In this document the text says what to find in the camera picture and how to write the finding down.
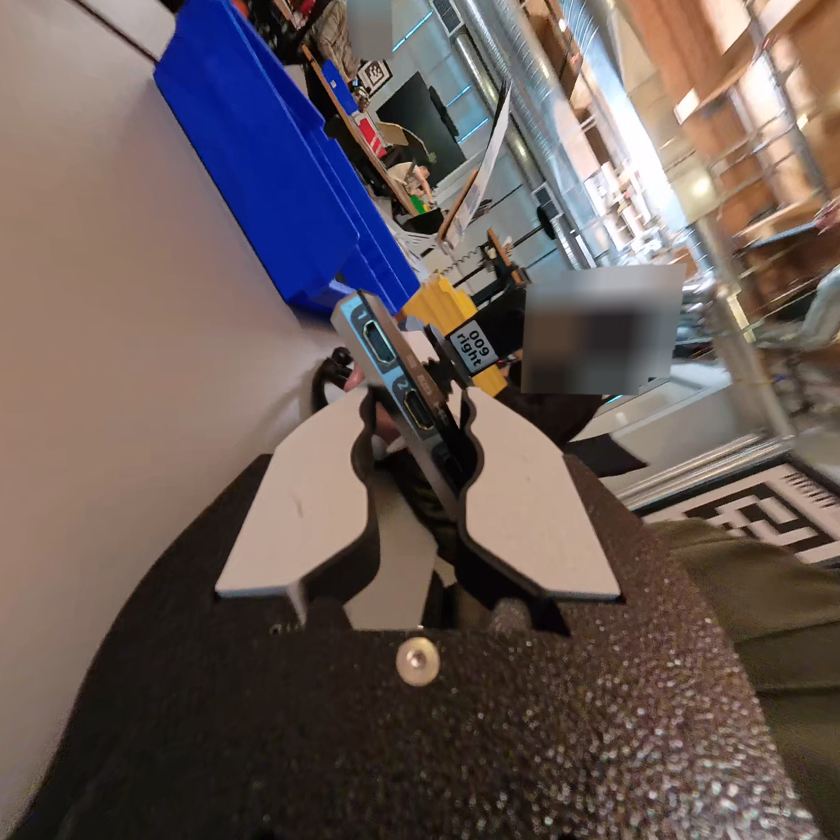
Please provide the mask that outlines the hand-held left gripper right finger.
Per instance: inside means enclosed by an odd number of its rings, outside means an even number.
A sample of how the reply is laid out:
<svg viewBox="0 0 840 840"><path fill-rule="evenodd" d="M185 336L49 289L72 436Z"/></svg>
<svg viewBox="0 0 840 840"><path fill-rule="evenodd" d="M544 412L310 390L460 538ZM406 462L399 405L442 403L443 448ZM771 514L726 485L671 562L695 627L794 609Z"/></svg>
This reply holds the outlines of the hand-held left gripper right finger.
<svg viewBox="0 0 840 840"><path fill-rule="evenodd" d="M493 606L617 602L621 588L561 449L483 391L464 391L476 473L458 510L458 581Z"/></svg>

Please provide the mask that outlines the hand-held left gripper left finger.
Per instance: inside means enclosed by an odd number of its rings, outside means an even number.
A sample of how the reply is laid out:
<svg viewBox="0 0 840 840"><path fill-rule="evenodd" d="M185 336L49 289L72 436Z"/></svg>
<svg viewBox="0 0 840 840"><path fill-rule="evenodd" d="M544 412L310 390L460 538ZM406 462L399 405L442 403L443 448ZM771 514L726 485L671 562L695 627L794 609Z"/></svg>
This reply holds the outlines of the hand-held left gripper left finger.
<svg viewBox="0 0 840 840"><path fill-rule="evenodd" d="M301 623L316 602L342 608L375 579L375 398L360 386L282 443L215 584L222 599L278 596Z"/></svg>

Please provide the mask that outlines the grey metal adapter hub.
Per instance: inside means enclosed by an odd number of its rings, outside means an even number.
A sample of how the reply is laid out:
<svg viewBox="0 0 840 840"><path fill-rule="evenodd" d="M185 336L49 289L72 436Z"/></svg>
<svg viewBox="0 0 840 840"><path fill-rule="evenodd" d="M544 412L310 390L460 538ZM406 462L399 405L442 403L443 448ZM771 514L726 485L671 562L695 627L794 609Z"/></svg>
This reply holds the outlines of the grey metal adapter hub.
<svg viewBox="0 0 840 840"><path fill-rule="evenodd" d="M336 304L331 322L447 516L457 518L461 492L476 467L476 454L446 394L375 295L363 290L351 293Z"/></svg>

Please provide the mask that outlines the white perforated crate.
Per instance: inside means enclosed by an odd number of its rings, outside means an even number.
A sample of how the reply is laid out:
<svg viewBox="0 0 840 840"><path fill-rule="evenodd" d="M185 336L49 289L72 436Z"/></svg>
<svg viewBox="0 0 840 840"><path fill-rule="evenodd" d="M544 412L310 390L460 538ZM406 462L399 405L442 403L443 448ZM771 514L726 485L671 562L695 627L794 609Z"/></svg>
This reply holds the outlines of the white perforated crate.
<svg viewBox="0 0 840 840"><path fill-rule="evenodd" d="M404 255L419 261L435 251L438 232L444 220L445 214L439 207L417 216L404 212L392 213L391 217L385 219Z"/></svg>

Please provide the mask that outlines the small blue plastic bin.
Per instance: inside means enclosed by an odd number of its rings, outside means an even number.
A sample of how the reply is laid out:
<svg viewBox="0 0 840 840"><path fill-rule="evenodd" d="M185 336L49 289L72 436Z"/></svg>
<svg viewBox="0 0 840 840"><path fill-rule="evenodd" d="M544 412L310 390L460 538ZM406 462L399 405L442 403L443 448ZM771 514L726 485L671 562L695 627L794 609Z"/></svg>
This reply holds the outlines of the small blue plastic bin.
<svg viewBox="0 0 840 840"><path fill-rule="evenodd" d="M315 188L316 249L329 258L330 295L369 291L396 314L419 281L354 166L361 146L335 116L317 134L312 152L322 176Z"/></svg>

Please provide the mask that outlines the white board on stand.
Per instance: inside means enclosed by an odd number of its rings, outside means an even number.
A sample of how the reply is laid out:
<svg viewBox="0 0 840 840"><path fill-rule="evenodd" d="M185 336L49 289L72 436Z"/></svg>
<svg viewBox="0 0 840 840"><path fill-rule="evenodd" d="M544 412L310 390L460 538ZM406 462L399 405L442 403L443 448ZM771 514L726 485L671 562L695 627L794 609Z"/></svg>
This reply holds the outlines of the white board on stand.
<svg viewBox="0 0 840 840"><path fill-rule="evenodd" d="M437 244L448 256L454 254L466 233L468 225L484 200L501 147L506 140L510 121L510 105L511 82L510 79L505 79L500 90L490 138L480 166L469 176L437 232Z"/></svg>

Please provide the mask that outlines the open cardboard box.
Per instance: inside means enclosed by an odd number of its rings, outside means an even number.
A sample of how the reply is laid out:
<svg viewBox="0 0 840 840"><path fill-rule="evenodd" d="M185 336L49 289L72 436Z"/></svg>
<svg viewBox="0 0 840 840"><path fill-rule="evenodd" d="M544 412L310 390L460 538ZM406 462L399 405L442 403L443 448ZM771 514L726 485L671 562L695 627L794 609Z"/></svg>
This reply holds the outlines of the open cardboard box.
<svg viewBox="0 0 840 840"><path fill-rule="evenodd" d="M413 131L393 122L377 122L375 126L385 142L381 162L386 170L404 163L429 168L435 162L435 154L428 151L425 142Z"/></svg>

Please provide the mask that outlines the black monitor screen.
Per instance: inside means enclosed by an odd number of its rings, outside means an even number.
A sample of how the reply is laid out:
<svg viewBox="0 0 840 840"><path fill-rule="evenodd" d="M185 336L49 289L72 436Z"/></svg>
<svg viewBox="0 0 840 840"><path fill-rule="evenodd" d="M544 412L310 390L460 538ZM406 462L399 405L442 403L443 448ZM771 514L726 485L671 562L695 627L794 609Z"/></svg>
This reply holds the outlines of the black monitor screen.
<svg viewBox="0 0 840 840"><path fill-rule="evenodd" d="M455 125L419 71L376 107L375 112L382 122L393 123L422 142L433 188L466 163Z"/></svg>

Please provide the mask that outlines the black white patterned mat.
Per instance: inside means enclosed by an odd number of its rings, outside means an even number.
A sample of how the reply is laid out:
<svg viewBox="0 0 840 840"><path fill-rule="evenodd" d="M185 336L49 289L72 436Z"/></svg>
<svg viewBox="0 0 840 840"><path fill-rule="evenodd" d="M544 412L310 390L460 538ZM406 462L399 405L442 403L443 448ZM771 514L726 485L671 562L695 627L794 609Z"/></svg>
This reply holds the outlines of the black white patterned mat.
<svg viewBox="0 0 840 840"><path fill-rule="evenodd" d="M646 523L700 519L803 564L839 568L838 483L792 455L650 502L636 515Z"/></svg>

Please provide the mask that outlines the red box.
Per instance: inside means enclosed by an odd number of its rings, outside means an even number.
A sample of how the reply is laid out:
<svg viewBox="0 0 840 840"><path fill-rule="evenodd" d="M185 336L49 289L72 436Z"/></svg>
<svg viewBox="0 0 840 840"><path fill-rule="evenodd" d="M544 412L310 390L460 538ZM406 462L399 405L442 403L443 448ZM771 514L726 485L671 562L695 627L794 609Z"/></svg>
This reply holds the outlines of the red box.
<svg viewBox="0 0 840 840"><path fill-rule="evenodd" d="M379 131L375 121L365 111L356 111L352 114L352 119L358 128L362 138L371 148L372 153L378 160L385 157L389 145L384 140L382 133Z"/></svg>

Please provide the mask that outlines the person's olive green hoodie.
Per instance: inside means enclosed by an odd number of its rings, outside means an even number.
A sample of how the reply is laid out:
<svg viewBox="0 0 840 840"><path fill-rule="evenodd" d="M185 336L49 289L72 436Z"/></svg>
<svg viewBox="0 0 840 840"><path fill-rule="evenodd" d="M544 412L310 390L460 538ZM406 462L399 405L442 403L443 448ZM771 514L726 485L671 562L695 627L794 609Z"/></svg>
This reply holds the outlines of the person's olive green hoodie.
<svg viewBox="0 0 840 840"><path fill-rule="evenodd" d="M838 839L838 570L700 519L648 528L729 635L801 801Z"/></svg>

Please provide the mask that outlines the large blue plastic bin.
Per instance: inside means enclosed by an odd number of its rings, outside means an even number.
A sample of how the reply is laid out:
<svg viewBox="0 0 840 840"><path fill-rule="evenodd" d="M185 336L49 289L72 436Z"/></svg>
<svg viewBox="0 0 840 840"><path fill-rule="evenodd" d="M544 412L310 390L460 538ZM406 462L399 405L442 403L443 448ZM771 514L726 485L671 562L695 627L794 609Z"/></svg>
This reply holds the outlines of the large blue plastic bin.
<svg viewBox="0 0 840 840"><path fill-rule="evenodd" d="M154 81L283 300L330 314L359 232L324 173L323 120L231 2L185 2Z"/></svg>

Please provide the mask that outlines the silver metal duct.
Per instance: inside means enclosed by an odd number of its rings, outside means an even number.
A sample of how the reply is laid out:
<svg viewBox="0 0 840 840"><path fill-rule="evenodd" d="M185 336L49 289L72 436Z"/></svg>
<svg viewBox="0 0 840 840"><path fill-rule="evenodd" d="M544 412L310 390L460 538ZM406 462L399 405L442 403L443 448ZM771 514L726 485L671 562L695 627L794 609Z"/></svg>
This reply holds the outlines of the silver metal duct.
<svg viewBox="0 0 840 840"><path fill-rule="evenodd" d="M512 1L455 5L482 58L510 83L515 122L573 230L597 266L617 265L617 248L594 201L600 165L527 15Z"/></svg>

